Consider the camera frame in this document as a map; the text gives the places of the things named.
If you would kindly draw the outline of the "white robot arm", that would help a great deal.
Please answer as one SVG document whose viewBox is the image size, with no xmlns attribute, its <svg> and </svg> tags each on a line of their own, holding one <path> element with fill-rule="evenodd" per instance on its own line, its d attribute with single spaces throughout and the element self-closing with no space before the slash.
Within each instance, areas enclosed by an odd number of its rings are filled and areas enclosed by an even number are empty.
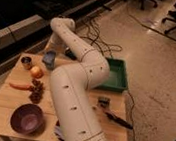
<svg viewBox="0 0 176 141">
<path fill-rule="evenodd" d="M 71 18 L 53 18 L 51 43 L 60 37 L 77 57 L 77 63 L 60 65 L 50 73 L 50 90 L 65 141 L 107 141 L 89 104 L 87 89 L 109 78 L 109 64 L 93 46 L 74 33 Z"/>
</svg>

